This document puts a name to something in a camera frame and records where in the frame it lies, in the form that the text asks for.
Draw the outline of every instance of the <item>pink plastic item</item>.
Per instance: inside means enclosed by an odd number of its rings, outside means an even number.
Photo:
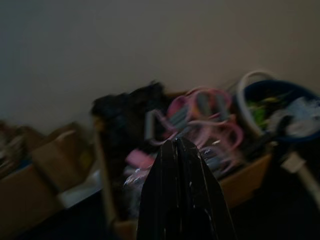
[[[148,169],[152,167],[155,159],[145,154],[143,151],[135,149],[132,150],[128,156],[126,156],[125,161],[135,168]]]

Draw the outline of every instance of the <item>pile of clutter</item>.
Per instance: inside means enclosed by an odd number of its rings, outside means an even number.
[[[232,97],[215,88],[195,88],[167,97],[160,83],[130,94],[97,99],[92,114],[104,126],[101,140],[123,218],[137,218],[140,195],[160,146],[184,137],[193,142],[217,179],[245,164],[238,151],[244,133],[230,113]]]

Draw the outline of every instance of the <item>white cable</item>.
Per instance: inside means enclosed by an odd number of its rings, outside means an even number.
[[[254,120],[247,106],[246,98],[245,98],[245,88],[249,82],[249,78],[256,75],[264,76],[264,77],[267,77],[268,79],[273,79],[273,80],[277,79],[273,73],[265,70],[250,71],[241,78],[239,84],[237,85],[236,98],[237,98],[237,103],[238,103],[241,115],[246,121],[246,124],[255,135],[261,136],[264,134],[264,132],[260,129],[260,127],[257,126],[256,121]]]

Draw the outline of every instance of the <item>pink tubing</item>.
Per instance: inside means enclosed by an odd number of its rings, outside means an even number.
[[[236,149],[241,142],[244,139],[244,132],[242,129],[236,125],[233,122],[213,122],[213,121],[203,121],[203,120],[193,120],[188,123],[188,125],[202,125],[202,130],[200,131],[198,138],[192,140],[192,142],[200,149],[203,147],[203,145],[208,141],[209,137],[214,137],[216,139],[226,139],[230,132],[227,134],[227,136],[223,136],[222,134],[217,133],[216,131],[212,131],[211,127],[225,127],[226,129],[230,129],[232,132],[235,133],[235,142],[230,146],[230,150]]]
[[[173,114],[178,112],[183,106],[188,105],[188,111],[186,120],[190,121],[191,119],[214,119],[220,116],[220,113],[217,112],[209,117],[201,115],[197,106],[197,95],[198,94],[208,94],[209,95],[209,103],[210,107],[214,108],[215,106],[215,95],[220,94],[223,96],[224,101],[226,103],[227,108],[229,109],[232,104],[231,96],[225,91],[215,89],[215,88],[205,88],[205,87],[197,87],[190,91],[188,91],[183,96],[176,97],[172,103],[170,104],[167,110],[167,117],[170,118]]]

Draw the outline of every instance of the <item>blue bucket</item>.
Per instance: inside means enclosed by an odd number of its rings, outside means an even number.
[[[287,94],[283,100],[288,104],[300,97],[305,97],[307,100],[320,100],[319,96],[313,92],[287,81],[262,80],[252,83],[244,89],[244,96],[247,101],[261,101],[270,96],[268,93],[272,93],[274,96]],[[284,143],[302,143],[319,137],[320,130],[306,137],[282,136],[278,137],[277,140]]]

